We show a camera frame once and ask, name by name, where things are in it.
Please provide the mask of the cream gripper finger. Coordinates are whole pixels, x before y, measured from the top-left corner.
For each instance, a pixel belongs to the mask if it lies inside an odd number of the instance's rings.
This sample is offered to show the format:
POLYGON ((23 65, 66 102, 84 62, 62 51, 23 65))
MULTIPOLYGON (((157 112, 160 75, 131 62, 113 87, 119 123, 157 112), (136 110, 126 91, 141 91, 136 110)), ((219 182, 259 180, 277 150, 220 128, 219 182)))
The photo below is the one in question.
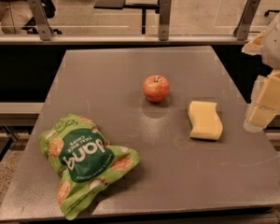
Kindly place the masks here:
POLYGON ((264 77, 258 76, 247 109, 247 122, 265 129, 280 111, 280 70, 274 69, 264 77))
POLYGON ((264 31, 261 31, 252 40, 242 47, 242 52, 247 55, 260 55, 264 31))

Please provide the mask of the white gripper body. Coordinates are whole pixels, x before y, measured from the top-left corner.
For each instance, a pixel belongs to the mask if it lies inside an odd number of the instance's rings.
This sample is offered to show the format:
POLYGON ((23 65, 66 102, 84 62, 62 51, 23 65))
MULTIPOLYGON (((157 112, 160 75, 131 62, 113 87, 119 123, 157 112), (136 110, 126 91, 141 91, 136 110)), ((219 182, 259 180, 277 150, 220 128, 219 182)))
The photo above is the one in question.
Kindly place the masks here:
POLYGON ((272 69, 280 69, 280 12, 267 26, 261 44, 262 61, 272 69))

